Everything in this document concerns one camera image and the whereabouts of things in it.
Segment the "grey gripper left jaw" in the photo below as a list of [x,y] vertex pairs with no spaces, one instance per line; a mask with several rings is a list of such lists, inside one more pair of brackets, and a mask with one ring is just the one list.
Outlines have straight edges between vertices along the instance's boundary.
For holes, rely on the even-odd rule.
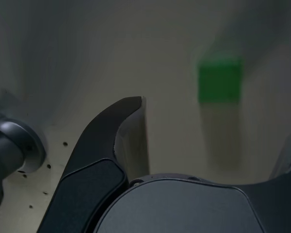
[[92,233],[130,182],[148,174],[146,99],[123,98],[80,135],[38,231]]

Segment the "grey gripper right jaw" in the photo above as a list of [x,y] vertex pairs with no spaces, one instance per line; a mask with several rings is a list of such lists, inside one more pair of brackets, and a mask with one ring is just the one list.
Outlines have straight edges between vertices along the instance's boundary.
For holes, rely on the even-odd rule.
[[291,233],[291,136],[268,181],[148,180],[118,197],[95,232]]

